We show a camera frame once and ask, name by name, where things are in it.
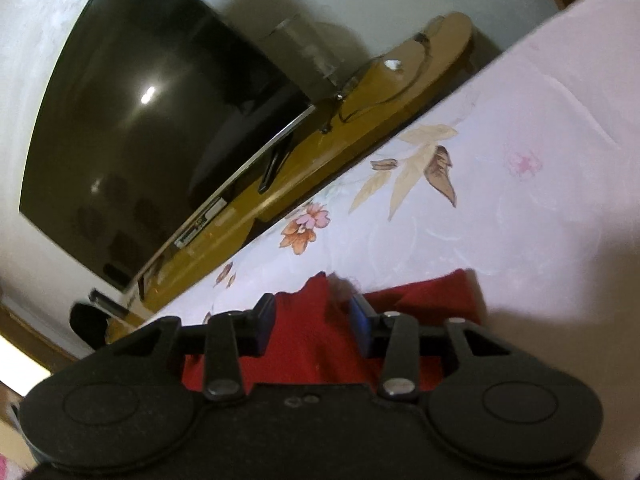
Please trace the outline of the red knit sweater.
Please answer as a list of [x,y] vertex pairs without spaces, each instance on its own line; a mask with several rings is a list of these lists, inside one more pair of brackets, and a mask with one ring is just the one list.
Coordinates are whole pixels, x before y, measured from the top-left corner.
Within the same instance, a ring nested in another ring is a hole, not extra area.
[[[297,292],[276,295],[276,324],[260,358],[242,356],[246,390],[257,384],[335,385],[381,383],[382,361],[365,358],[349,322],[348,298],[355,286],[323,272]],[[439,326],[447,318],[480,324],[485,304],[475,273],[454,272],[364,295],[375,312],[398,311],[420,324]]]

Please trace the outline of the wooden tv cabinet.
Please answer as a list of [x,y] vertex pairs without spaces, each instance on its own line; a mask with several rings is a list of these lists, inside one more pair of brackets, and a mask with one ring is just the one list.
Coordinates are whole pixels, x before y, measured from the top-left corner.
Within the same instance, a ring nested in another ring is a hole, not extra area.
[[126,292],[129,314],[114,318],[107,341],[115,341],[152,318],[171,300],[224,263],[254,235],[303,203],[322,184],[371,153],[424,112],[460,73],[474,48],[474,26],[460,12],[434,18],[426,29],[388,52],[402,62],[393,73],[374,62],[330,122],[314,131],[282,164],[265,193],[250,183],[185,248],[170,246],[142,286]]

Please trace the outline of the small white object on cabinet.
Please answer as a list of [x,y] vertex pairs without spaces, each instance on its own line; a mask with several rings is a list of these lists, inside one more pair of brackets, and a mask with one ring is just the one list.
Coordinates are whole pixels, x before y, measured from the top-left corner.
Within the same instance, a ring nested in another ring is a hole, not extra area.
[[392,72],[398,72],[398,70],[402,69],[402,62],[398,58],[389,58],[384,61],[384,66]]

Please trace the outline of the black chair backrest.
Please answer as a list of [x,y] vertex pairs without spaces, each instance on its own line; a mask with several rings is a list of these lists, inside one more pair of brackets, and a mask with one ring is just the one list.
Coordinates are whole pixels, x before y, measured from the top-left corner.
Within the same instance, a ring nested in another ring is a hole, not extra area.
[[108,322],[110,316],[91,304],[76,302],[70,309],[70,328],[93,350],[107,345]]

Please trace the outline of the clear glass vase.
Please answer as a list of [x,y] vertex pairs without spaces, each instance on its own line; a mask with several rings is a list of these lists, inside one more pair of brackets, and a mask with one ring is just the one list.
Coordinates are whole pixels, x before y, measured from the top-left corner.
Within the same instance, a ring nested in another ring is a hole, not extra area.
[[314,80],[338,86],[343,61],[305,14],[295,13],[274,26],[265,36],[264,46],[284,67],[297,65],[308,75],[314,73]]

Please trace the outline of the large black television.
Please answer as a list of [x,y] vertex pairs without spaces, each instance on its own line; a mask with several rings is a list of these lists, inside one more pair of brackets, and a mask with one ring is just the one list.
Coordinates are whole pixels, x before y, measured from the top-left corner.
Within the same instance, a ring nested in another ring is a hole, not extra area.
[[202,0],[89,0],[44,92],[21,213],[125,288],[310,109],[303,90]]

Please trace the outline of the floral white bed sheet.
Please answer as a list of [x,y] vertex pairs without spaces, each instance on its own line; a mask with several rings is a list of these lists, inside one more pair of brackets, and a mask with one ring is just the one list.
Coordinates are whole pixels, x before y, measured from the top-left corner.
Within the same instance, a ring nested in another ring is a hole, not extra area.
[[639,0],[578,0],[216,266],[183,322],[463,269],[492,331],[597,391],[590,465],[639,474]]

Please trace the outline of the black thermos bottle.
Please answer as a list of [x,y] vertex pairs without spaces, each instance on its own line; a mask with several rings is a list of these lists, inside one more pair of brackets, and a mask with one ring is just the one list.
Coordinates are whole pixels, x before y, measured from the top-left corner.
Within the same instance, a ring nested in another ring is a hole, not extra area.
[[129,314],[129,310],[127,308],[123,307],[118,302],[111,300],[111,298],[108,298],[95,288],[89,292],[88,299],[98,309],[111,315],[113,318],[121,318],[123,320]]

